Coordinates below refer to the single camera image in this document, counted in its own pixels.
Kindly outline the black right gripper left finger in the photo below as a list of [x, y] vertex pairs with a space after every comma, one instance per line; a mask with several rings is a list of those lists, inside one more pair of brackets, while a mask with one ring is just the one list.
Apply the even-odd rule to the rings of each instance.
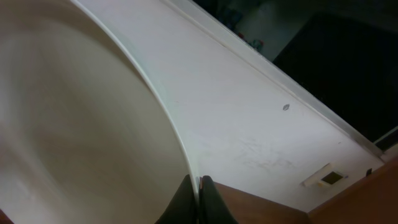
[[196, 224], [197, 208], [190, 176], [186, 175], [155, 224]]

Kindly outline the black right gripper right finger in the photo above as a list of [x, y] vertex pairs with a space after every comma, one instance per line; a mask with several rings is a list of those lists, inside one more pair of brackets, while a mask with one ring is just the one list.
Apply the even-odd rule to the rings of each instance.
[[199, 196], [200, 224], [238, 224], [219, 194], [212, 178], [208, 175], [201, 179]]

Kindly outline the white plate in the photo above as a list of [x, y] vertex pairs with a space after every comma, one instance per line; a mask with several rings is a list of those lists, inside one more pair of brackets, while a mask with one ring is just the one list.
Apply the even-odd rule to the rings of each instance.
[[1, 2], [1, 210], [155, 223], [189, 169], [137, 68], [72, 3]]

